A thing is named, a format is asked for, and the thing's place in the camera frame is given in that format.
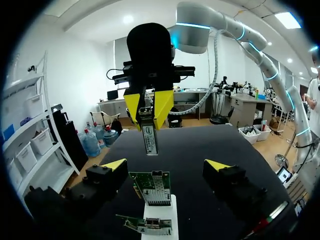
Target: blue water jug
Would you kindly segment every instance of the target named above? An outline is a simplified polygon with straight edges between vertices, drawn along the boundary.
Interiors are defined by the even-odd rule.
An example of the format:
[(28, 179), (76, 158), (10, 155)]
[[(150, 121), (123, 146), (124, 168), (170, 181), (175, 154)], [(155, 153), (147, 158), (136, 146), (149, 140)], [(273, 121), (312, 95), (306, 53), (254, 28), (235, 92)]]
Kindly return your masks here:
[(99, 146), (96, 134), (93, 131), (89, 131), (88, 129), (85, 129), (84, 132), (85, 132), (84, 145), (87, 149), (87, 155), (89, 157), (98, 156), (101, 150), (100, 150), (100, 146)]
[(88, 121), (86, 122), (86, 127), (85, 128), (88, 129), (89, 131), (92, 130), (92, 126), (90, 125), (90, 123)]
[(75, 130), (76, 134), (78, 135), (78, 138), (80, 140), (80, 143), (83, 147), (83, 150), (85, 151), (85, 154), (88, 155), (88, 150), (87, 150), (87, 146), (85, 144), (85, 138), (86, 138), (86, 134), (84, 132), (78, 132), (78, 130)]
[(96, 136), (96, 139), (98, 139), (100, 148), (101, 149), (104, 148), (106, 146), (104, 142), (104, 134), (105, 134), (104, 128), (101, 125), (97, 125), (97, 123), (94, 122), (91, 130), (95, 133), (95, 136)]
[(116, 130), (111, 129), (109, 125), (106, 126), (105, 130), (103, 141), (107, 147), (110, 147), (117, 140), (118, 133)]

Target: desk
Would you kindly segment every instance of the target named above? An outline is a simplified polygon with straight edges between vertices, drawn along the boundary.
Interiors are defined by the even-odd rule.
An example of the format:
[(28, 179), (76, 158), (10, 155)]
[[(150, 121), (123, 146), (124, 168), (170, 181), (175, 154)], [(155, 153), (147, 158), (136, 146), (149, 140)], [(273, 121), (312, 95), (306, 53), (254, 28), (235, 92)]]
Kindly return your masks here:
[(254, 123), (256, 109), (262, 111), (262, 120), (267, 120), (267, 124), (270, 123), (272, 118), (272, 103), (263, 100), (256, 99), (245, 93), (237, 93), (231, 96), (231, 106), (234, 107), (234, 111), (230, 118), (230, 123), (237, 127), (245, 127), (246, 125), (252, 126)]
[[(157, 131), (159, 155), (146, 156), (141, 132), (121, 134), (101, 164), (127, 159), (132, 172), (170, 171), (171, 192), (176, 196), (179, 239), (236, 239), (244, 223), (219, 201), (202, 177), (204, 159), (226, 165), (239, 165), (257, 186), (265, 187), (276, 197), (274, 206), (283, 201), (289, 205), (270, 225), (274, 231), (287, 230), (296, 219), (286, 189), (265, 159), (234, 127), (214, 125), (169, 128)], [(112, 202), (107, 202), (90, 225), (102, 231), (105, 239), (140, 240), (141, 235), (124, 227), (115, 214), (143, 218), (145, 203), (133, 189), (128, 177)]]
[[(199, 102), (204, 95), (207, 93), (206, 90), (199, 90), (199, 91), (177, 91), (174, 92), (174, 102), (177, 101), (186, 101), (188, 100), (188, 96), (191, 97), (192, 99), (194, 99), (196, 102)], [(126, 113), (126, 104), (125, 104), (125, 99), (124, 96), (119, 96), (116, 99), (113, 100), (105, 100), (102, 102), (98, 102), (98, 108), (99, 111), (104, 111), (109, 115), (115, 115), (120, 113), (120, 118), (126, 118), (127, 117), (127, 113)], [(191, 108), (192, 106), (194, 106), (196, 104), (193, 103), (183, 103), (183, 104), (174, 104), (173, 106), (176, 107), (177, 109), (183, 111), (183, 110), (187, 110), (189, 108)], [(204, 103), (202, 105), (202, 107), (196, 110), (196, 115), (197, 118), (200, 119), (200, 113), (207, 113), (208, 115), (210, 115), (211, 113), (211, 98), (208, 97), (206, 103)]]

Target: green circuit board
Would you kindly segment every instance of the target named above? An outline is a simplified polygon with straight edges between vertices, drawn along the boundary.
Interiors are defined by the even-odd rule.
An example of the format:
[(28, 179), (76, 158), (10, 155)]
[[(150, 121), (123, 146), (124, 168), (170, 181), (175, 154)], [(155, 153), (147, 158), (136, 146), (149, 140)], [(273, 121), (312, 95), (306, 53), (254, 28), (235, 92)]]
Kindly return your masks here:
[(171, 188), (168, 171), (129, 172), (133, 188), (148, 206), (170, 206)]
[(136, 218), (116, 214), (117, 217), (123, 219), (124, 226), (146, 235), (171, 235), (172, 221), (170, 219), (159, 218)]

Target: white holder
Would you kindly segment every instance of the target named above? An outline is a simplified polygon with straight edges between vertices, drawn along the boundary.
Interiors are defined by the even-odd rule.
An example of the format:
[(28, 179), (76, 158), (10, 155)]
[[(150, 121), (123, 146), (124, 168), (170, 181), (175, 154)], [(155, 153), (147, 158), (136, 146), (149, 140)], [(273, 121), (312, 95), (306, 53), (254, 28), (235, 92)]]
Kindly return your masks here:
[(171, 194), (171, 206), (148, 206), (144, 205), (143, 218), (158, 218), (161, 220), (171, 220), (172, 235), (146, 235), (141, 234), (141, 240), (178, 240), (178, 214), (177, 214), (177, 199)]

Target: wooden floor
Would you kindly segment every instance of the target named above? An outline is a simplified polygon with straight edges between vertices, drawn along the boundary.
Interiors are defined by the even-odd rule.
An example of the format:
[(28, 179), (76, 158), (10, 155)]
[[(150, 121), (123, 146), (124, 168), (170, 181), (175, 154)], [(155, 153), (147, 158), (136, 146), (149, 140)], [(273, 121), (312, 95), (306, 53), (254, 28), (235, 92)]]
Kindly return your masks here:
[[(120, 118), (120, 122), (124, 129), (134, 130), (135, 127), (131, 124), (129, 118)], [(187, 127), (199, 127), (199, 126), (211, 126), (212, 124), (209, 122), (208, 118), (203, 119), (183, 119), (182, 126), (184, 128)], [(275, 156), (277, 154), (284, 155), (287, 148), (288, 143), (287, 139), (291, 139), (294, 134), (294, 124), (293, 122), (288, 122), (288, 125), (285, 127), (284, 132), (281, 135), (275, 135), (273, 132), (269, 135), (268, 139), (265, 141), (257, 142), (253, 145), (253, 147), (264, 157), (264, 159), (268, 162), (272, 170), (276, 171), (279, 169), (275, 162)], [(80, 175), (71, 176), (69, 181), (66, 183), (66, 187), (72, 187), (81, 181), (82, 177), (86, 176), (86, 169), (91, 167), (94, 164), (99, 165), (104, 156), (109, 151), (109, 148), (105, 147), (101, 150), (101, 154), (97, 157), (90, 157), (83, 169), (80, 172)], [(287, 155), (287, 159), (289, 161), (289, 170), (291, 170), (293, 163), (295, 162), (297, 155), (297, 149), (292, 147)]]

